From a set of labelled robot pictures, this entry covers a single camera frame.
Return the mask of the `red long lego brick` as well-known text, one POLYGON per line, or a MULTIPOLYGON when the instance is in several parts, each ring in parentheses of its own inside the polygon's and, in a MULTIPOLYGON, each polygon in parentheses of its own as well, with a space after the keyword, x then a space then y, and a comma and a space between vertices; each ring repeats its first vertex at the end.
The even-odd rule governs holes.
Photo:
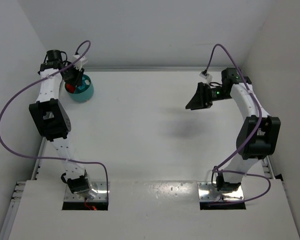
POLYGON ((76 90, 76 88, 74 86, 72 86, 71 84, 68 84, 68 83, 65 84, 65 89, 71 94, 73 94, 76 90))

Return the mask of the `teal long lego brick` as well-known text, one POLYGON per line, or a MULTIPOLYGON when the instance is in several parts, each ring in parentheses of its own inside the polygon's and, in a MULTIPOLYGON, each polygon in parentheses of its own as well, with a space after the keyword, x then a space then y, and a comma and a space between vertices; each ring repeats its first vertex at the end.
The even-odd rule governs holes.
POLYGON ((86 86, 85 86, 85 85, 81 85, 81 86, 78 86, 78 87, 76 88, 76 91, 77 91, 78 93, 84 92, 85 90, 86 90, 86 86))

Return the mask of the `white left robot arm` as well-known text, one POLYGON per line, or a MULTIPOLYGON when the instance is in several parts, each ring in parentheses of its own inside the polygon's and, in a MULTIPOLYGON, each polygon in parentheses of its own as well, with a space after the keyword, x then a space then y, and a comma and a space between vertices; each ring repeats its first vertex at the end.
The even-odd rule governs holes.
POLYGON ((40 84, 38 98, 28 109, 39 134, 49 141, 63 159, 65 172, 61 180, 67 184, 72 194, 87 195, 91 190, 89 176, 84 166, 77 163, 75 149, 70 141, 71 121, 60 100, 60 88, 65 85, 68 94, 76 102, 89 100, 94 87, 91 79, 84 74, 83 57, 75 66, 71 66, 64 51, 47 51, 44 62, 40 65, 39 75, 44 79, 40 84))

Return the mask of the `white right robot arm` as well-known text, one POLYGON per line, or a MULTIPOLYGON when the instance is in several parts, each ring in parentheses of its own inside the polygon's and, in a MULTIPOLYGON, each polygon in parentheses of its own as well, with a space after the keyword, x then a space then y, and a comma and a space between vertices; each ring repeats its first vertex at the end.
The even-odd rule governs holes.
POLYGON ((217 191, 236 191, 251 167, 274 153, 281 121, 264 110, 250 78, 241 77, 235 68, 221 72, 221 83, 212 82, 207 70, 202 71, 200 76, 206 82, 198 83, 194 96, 185 107, 187 110, 208 109, 215 101, 233 99, 243 118, 235 153, 213 168, 213 172, 217 173, 217 191))

